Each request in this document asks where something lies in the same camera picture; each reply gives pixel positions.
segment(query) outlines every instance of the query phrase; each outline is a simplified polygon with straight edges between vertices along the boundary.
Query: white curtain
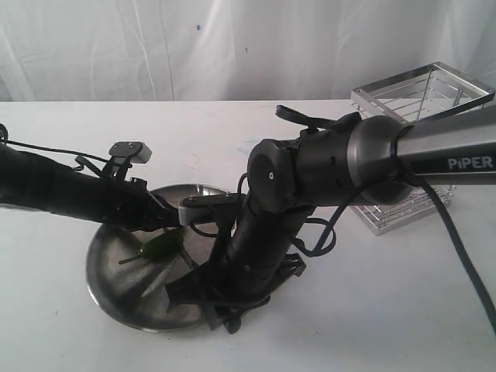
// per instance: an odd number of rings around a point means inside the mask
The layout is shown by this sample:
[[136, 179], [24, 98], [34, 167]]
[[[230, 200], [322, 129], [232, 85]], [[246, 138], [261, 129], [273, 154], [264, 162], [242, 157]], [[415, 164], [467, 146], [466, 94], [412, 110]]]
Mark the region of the white curtain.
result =
[[496, 0], [1, 0], [0, 100], [348, 98], [441, 60], [496, 87]]

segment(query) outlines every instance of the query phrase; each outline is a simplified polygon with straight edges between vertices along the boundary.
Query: wire rack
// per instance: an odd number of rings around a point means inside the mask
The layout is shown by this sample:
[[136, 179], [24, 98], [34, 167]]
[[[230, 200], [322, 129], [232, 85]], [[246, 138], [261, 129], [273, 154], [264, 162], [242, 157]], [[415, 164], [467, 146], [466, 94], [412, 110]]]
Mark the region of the wire rack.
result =
[[[442, 62], [352, 90], [352, 106], [363, 117], [389, 115], [399, 122], [435, 120], [479, 109], [494, 98], [494, 89]], [[436, 186], [446, 206], [453, 200], [452, 185]], [[353, 207], [376, 235], [404, 226], [435, 211], [428, 195], [415, 188], [402, 203]]]

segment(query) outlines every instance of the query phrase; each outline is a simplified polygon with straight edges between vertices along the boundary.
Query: white table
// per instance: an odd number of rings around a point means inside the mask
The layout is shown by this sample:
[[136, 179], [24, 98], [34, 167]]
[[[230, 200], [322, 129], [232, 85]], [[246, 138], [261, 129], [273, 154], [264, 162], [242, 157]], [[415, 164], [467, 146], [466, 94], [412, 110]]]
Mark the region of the white table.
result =
[[[132, 175], [151, 188], [199, 182], [234, 189], [255, 143], [298, 135], [300, 127], [274, 116], [277, 103], [2, 103], [0, 122], [12, 140], [101, 156], [118, 140], [141, 140], [153, 156]], [[285, 104], [329, 118], [350, 111], [349, 101]], [[496, 187], [460, 187], [450, 209], [494, 298], [495, 208]], [[84, 279], [97, 228], [0, 210], [0, 370], [496, 369], [496, 339], [437, 215], [375, 237], [346, 211], [335, 250], [305, 259], [306, 272], [233, 336], [206, 327], [146, 333], [109, 318]], [[302, 236], [311, 244], [318, 233], [305, 227]]]

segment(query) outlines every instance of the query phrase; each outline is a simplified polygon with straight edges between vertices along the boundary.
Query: green vegetable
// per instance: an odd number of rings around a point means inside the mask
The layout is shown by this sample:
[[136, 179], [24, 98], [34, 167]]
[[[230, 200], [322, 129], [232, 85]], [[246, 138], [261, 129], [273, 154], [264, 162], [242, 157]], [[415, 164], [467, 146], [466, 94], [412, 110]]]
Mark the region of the green vegetable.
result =
[[134, 257], [120, 260], [119, 265], [127, 264], [139, 258], [144, 260], [164, 260], [172, 253], [176, 254], [183, 247], [184, 242], [184, 228], [179, 227], [174, 230], [167, 230], [162, 235], [159, 235], [150, 241], [146, 242], [138, 254]]

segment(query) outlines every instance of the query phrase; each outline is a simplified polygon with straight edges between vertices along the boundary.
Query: robotic arm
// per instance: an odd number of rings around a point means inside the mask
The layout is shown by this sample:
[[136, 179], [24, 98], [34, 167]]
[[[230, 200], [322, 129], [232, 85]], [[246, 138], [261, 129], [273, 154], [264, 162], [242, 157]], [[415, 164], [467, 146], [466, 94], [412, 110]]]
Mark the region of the robotic arm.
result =
[[[306, 222], [332, 228], [310, 218], [315, 208], [394, 204], [412, 187], [401, 174], [431, 184], [496, 184], [496, 106], [406, 128], [387, 116], [362, 120], [356, 112], [335, 122], [282, 106], [277, 114], [307, 128], [297, 139], [264, 139], [253, 149], [248, 195], [188, 198], [172, 208], [145, 181], [124, 179], [131, 163], [150, 158], [143, 143], [114, 145], [103, 170], [80, 159], [97, 177], [0, 144], [0, 202], [127, 229], [215, 222], [219, 232], [208, 261], [166, 284], [166, 292], [170, 308], [200, 305], [211, 329], [224, 325], [234, 333], [244, 313], [267, 304], [305, 269], [298, 254], [288, 254], [291, 244], [310, 257], [332, 248], [335, 237], [313, 251], [296, 238]], [[318, 246], [325, 241], [324, 234]]]

